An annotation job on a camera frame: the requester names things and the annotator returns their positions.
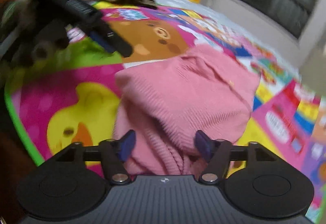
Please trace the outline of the pink ribbed knit sweater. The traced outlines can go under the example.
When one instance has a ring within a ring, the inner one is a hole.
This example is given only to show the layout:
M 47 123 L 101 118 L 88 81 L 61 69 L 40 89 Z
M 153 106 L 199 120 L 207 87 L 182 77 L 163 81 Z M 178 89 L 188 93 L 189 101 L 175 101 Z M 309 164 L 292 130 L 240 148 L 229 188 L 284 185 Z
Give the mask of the pink ribbed knit sweater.
M 260 77 L 236 59 L 201 44 L 182 55 L 121 70 L 113 135 L 134 130 L 125 162 L 132 175 L 200 175 L 205 160 L 195 134 L 236 142 L 251 117 Z

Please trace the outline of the colourful cartoon patchwork blanket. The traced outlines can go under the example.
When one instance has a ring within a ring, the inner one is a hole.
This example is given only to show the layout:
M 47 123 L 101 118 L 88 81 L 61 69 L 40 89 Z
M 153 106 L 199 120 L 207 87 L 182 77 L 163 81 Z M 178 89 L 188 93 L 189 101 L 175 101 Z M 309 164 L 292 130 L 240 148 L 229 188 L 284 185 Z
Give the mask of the colourful cartoon patchwork blanket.
M 315 195 L 307 217 L 325 213 L 325 100 L 306 90 L 272 49 L 221 15 L 197 6 L 160 5 L 156 10 L 97 2 L 95 8 L 118 32 L 128 27 L 136 52 L 129 58 L 106 53 L 79 29 L 70 45 L 49 61 L 19 70 L 5 86 L 5 102 L 26 150 L 42 164 L 71 141 L 98 144 L 111 134 L 120 93 L 119 70 L 172 57 L 208 43 L 259 74 L 253 113 L 238 145 L 258 141 L 303 172 Z

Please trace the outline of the white quilted bed sheet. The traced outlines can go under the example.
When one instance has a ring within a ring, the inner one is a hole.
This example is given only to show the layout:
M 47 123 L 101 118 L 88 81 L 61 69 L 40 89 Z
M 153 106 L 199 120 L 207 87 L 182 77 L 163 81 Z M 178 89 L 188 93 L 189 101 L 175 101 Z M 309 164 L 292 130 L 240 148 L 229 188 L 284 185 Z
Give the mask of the white quilted bed sheet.
M 189 0 L 155 0 L 157 4 L 161 6 L 167 6 L 169 8 L 190 10 L 198 15 L 202 16 L 203 20 L 206 20 L 209 24 L 213 25 L 217 31 L 221 31 L 221 43 L 227 45 L 227 42 L 231 44 L 239 44 L 248 51 L 256 60 L 265 60 L 276 63 L 277 66 L 282 68 L 297 79 L 300 79 L 299 70 L 293 67 L 288 61 L 281 57 L 279 53 L 272 47 L 265 45 L 256 36 L 249 33 L 242 26 L 236 24 L 233 20 L 218 13 L 201 4 L 195 4 Z

